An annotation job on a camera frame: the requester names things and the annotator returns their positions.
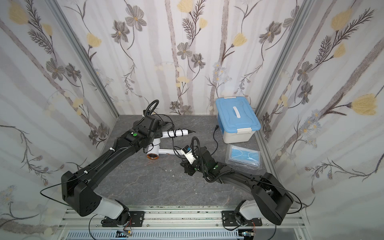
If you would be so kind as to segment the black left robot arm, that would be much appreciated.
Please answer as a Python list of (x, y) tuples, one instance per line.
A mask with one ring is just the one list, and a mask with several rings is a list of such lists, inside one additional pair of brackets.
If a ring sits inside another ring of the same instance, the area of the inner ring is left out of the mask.
[(101, 215), (118, 227), (129, 223), (129, 208), (95, 192), (101, 181), (123, 161), (150, 146), (162, 134), (162, 126), (153, 116), (145, 116), (118, 137), (99, 158), (75, 173), (61, 177), (63, 200), (81, 217)]

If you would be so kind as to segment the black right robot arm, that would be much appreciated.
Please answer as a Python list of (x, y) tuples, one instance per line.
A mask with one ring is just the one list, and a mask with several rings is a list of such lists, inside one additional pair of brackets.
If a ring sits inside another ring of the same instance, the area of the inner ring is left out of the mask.
[(290, 192), (272, 174), (251, 175), (234, 170), (216, 162), (205, 147), (185, 146), (181, 153), (186, 158), (181, 166), (189, 176), (200, 172), (208, 183), (230, 184), (253, 196), (252, 201), (242, 200), (234, 210), (234, 218), (241, 226), (260, 217), (280, 226), (294, 203)]

